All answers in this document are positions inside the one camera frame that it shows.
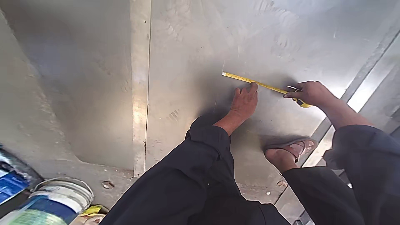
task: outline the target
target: white bucket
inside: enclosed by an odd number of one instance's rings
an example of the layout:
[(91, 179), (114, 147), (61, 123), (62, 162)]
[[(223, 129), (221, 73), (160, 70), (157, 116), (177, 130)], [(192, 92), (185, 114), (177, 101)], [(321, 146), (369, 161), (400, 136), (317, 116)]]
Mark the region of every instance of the white bucket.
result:
[(5, 215), (0, 225), (67, 225), (87, 209), (93, 191), (83, 181), (58, 177), (41, 182), (28, 200)]

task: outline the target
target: metal panel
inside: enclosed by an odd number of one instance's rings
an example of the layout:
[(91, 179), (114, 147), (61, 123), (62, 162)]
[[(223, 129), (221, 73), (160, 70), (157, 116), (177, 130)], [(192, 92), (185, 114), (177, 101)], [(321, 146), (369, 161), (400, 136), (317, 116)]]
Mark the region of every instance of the metal panel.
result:
[(129, 0), (0, 1), (74, 154), (132, 169)]
[[(397, 2), (154, 0), (146, 169), (183, 141), (197, 116), (229, 109), (233, 89), (246, 84), (222, 69), (278, 88), (319, 80), (342, 96), (387, 33)], [(259, 88), (255, 114), (232, 135), (236, 182), (257, 189), (244, 196), (275, 202), (281, 176), (261, 147), (311, 135), (324, 118)]]

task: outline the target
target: right hand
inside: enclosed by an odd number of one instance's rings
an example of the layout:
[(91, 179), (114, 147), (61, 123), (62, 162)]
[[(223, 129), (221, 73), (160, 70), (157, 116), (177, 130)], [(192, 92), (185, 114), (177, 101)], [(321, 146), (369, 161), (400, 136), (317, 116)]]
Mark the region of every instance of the right hand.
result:
[(321, 82), (307, 81), (298, 83), (298, 92), (289, 92), (284, 98), (298, 98), (307, 104), (323, 106), (324, 104), (337, 99)]

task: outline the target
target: brown sandal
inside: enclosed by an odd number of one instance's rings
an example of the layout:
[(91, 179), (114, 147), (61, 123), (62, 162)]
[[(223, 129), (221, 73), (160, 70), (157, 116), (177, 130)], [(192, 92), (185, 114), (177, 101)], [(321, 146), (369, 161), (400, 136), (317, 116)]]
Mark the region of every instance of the brown sandal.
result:
[[(306, 147), (306, 142), (305, 142), (305, 141), (311, 141), (311, 142), (313, 142), (313, 145)], [(295, 148), (290, 147), (290, 145), (292, 145), (292, 144), (300, 145), (300, 146), (303, 147), (303, 148), (302, 148), (301, 151), (298, 151), (298, 150), (296, 150)], [(302, 138), (295, 139), (295, 140), (293, 140), (293, 141), (289, 141), (289, 142), (284, 143), (284, 144), (277, 144), (277, 145), (268, 145), (268, 146), (265, 146), (265, 148), (264, 148), (264, 154), (265, 154), (265, 152), (268, 151), (269, 149), (284, 149), (284, 150), (286, 150), (286, 151), (292, 153), (292, 155), (294, 155), (294, 157), (295, 157), (294, 162), (296, 163), (296, 162), (298, 161), (298, 158), (299, 158), (301, 155), (303, 155), (303, 154), (305, 154), (305, 153), (308, 153), (308, 152), (310, 152), (310, 151), (313, 151), (317, 146), (318, 146), (318, 142), (317, 142), (316, 140), (314, 140), (314, 139), (312, 139), (312, 138), (310, 138), (310, 137), (302, 137)]]

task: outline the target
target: foot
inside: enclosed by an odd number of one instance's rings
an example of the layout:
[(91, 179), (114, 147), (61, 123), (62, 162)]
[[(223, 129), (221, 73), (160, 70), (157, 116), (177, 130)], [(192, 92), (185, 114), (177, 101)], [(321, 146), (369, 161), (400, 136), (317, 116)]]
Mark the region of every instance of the foot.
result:
[[(298, 152), (303, 152), (303, 149), (304, 151), (306, 151), (308, 149), (311, 149), (313, 145), (314, 143), (312, 141), (305, 140), (297, 141), (289, 146), (294, 148)], [(298, 168), (295, 163), (296, 157), (285, 149), (267, 149), (264, 155), (265, 158), (270, 163), (272, 163), (281, 173), (293, 168)]]

